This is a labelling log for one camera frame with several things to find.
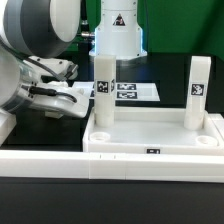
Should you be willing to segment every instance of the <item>black cable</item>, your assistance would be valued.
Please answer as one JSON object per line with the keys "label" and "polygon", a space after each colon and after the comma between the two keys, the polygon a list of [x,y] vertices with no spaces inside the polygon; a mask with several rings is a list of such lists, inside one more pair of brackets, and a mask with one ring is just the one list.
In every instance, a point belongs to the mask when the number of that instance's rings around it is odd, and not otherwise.
{"label": "black cable", "polygon": [[86,9],[86,0],[82,0],[81,2],[81,31],[89,32],[89,23],[87,17],[87,9]]}
{"label": "black cable", "polygon": [[77,103],[77,99],[76,99],[74,96],[72,96],[72,95],[70,95],[70,94],[68,94],[68,93],[57,92],[56,95],[57,95],[57,96],[66,96],[66,97],[69,97],[69,98],[72,99],[72,101],[73,101],[74,103]]}
{"label": "black cable", "polygon": [[87,20],[86,0],[81,2],[81,20]]}
{"label": "black cable", "polygon": [[146,14],[146,51],[149,51],[149,8],[147,0],[145,3],[145,14]]}
{"label": "black cable", "polygon": [[53,70],[51,70],[50,68],[48,68],[47,66],[45,65],[42,65],[41,63],[37,62],[37,61],[34,61],[33,59],[31,58],[26,58],[18,53],[16,53],[14,50],[12,50],[11,48],[9,48],[2,40],[2,37],[0,36],[0,45],[7,51],[9,52],[10,54],[12,54],[14,57],[18,58],[19,60],[23,61],[23,60],[26,60],[44,70],[46,70],[47,72],[49,72],[53,77],[55,77],[58,81],[66,81],[66,78],[65,77],[62,77],[60,75],[58,75],[57,73],[55,73]]}
{"label": "black cable", "polygon": [[28,91],[32,95],[42,95],[42,96],[51,96],[51,97],[65,96],[65,97],[68,97],[73,103],[77,103],[77,99],[71,94],[57,92],[55,89],[45,89],[45,88],[36,87],[36,86],[29,87],[25,85],[23,85],[22,88]]}

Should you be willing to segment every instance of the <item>black table surface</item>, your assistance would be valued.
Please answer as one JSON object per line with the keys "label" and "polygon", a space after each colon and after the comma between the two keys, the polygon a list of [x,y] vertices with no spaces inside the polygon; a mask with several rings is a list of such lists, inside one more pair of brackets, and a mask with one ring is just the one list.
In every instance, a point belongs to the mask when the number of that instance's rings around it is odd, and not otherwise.
{"label": "black table surface", "polygon": [[[77,81],[93,80],[86,54],[66,54],[80,66]],[[212,57],[206,109],[224,112],[224,63]],[[117,69],[117,81],[156,83],[160,102],[119,102],[118,106],[184,108],[190,55],[152,54],[143,65]],[[3,148],[82,151],[84,119],[46,118],[21,110]],[[159,181],[0,178],[2,224],[220,224],[224,222],[224,185]]]}

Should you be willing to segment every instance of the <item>triangle logo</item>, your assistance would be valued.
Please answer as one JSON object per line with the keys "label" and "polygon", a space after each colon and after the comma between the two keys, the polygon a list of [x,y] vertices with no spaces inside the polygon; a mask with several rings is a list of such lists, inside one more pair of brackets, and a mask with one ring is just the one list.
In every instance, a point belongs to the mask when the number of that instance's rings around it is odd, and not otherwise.
{"label": "triangle logo", "polygon": [[121,14],[118,15],[117,19],[115,20],[114,26],[126,26],[124,19],[122,18]]}

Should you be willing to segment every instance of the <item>white tray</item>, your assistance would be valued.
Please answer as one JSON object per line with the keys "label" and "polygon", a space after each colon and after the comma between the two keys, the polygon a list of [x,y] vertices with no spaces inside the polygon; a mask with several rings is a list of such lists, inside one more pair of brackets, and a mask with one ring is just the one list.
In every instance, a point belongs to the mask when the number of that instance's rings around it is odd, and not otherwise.
{"label": "white tray", "polygon": [[[185,109],[116,107],[115,123],[109,128],[95,125],[91,112],[83,138],[84,152],[159,153],[175,155],[223,155],[224,141],[216,125],[205,113],[200,131],[184,128]],[[106,133],[110,140],[91,141],[93,133]],[[210,136],[217,146],[199,146],[198,136]]]}

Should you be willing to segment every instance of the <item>small black label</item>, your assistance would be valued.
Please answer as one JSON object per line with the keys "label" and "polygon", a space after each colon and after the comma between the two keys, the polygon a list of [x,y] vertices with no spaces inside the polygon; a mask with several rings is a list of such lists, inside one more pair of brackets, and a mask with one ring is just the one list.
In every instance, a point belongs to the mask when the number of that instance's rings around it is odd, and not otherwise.
{"label": "small black label", "polygon": [[147,154],[160,154],[160,149],[147,149]]}
{"label": "small black label", "polygon": [[108,93],[109,92],[109,82],[97,81],[97,92],[98,93]]}
{"label": "small black label", "polygon": [[118,84],[117,85],[118,90],[137,90],[136,84]]}
{"label": "small black label", "polygon": [[137,92],[117,92],[118,99],[138,99]]}
{"label": "small black label", "polygon": [[117,19],[113,23],[114,26],[125,26],[124,19],[121,14],[118,15]]}
{"label": "small black label", "polygon": [[204,96],[205,85],[204,84],[192,84],[191,95],[192,96]]}

